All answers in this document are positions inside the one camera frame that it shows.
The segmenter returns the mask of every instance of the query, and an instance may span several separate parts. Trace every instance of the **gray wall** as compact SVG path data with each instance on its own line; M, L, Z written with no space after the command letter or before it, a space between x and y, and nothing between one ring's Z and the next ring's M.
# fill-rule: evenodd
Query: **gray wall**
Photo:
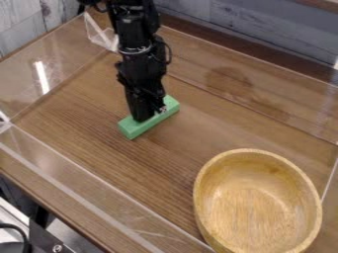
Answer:
M0 57L77 12L76 0L0 0Z
M155 1L164 12L335 63L338 15L334 13L290 0Z

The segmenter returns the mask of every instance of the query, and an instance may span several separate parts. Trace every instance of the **bowl rim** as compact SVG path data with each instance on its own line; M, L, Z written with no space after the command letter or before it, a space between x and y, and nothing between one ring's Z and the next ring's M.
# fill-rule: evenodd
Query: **bowl rim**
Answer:
M214 164L218 160L223 159L226 156L230 156L232 154L236 153L258 153L258 154L263 154L267 156L271 156L274 159L279 160L280 162L283 162L292 170L294 172L298 174L301 180L303 180L309 191L311 193L311 196L314 197L314 201L315 201L315 221L314 221L314 227L313 230L310 231L307 237L303 239L303 241L290 250L284 251L283 253L299 253L303 252L309 246L311 245L314 239L318 236L319 230L321 230L321 226L322 226L322 202L319 199L319 195L315 189L315 186L310 180L310 178L307 177L306 173L299 169L299 167L290 162L286 158L283 158L282 156L262 150L262 149L255 149L255 148L239 148L239 149L234 149L234 150L228 150L220 154L218 154L202 167L195 182L194 182L194 191L192 191L192 198L194 198L194 210L195 210L195 218L198 219L200 225L203 226L203 230L207 232L207 234L211 236L210 230L204 224L204 218L202 218L202 215L198 213L198 207L199 204L196 203L196 192L199 190L199 186L200 186L200 181L203 179L203 176L206 174L206 172L210 169L210 165ZM232 252L236 253L242 253L243 250L240 248L236 248L234 246L230 246L228 243L222 239L222 238L215 238L214 236L211 236L214 238L214 240L216 241L218 244L222 245L223 248L226 248L227 250L231 250Z

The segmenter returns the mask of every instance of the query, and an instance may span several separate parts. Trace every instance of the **green sponge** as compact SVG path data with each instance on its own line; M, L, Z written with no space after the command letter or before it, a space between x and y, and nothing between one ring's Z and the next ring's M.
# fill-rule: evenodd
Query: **green sponge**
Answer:
M119 122L119 130L127 136L128 139L135 139L147 130L150 130L156 124L166 120L171 115L179 111L179 102L171 96L164 97L164 103L167 105L167 111L162 114L156 114L151 119L143 123L138 123L132 116L127 117Z

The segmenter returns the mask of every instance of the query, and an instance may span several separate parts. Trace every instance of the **wooden bowl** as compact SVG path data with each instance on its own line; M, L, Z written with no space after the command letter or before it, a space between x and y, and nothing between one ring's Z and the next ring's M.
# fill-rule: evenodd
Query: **wooden bowl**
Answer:
M218 253L298 253L315 239L322 205L313 183L280 156L255 149L218 155L194 185L195 218Z

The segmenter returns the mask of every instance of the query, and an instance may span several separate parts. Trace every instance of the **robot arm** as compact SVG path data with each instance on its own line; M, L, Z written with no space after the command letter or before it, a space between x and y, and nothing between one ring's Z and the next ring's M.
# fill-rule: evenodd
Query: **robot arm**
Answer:
M167 48L156 35L160 15L154 0L107 0L105 9L97 8L100 0L80 0L100 12L107 12L119 36L123 60L116 63L117 80L125 88L125 98L135 121L148 120L166 111L163 77L167 74Z

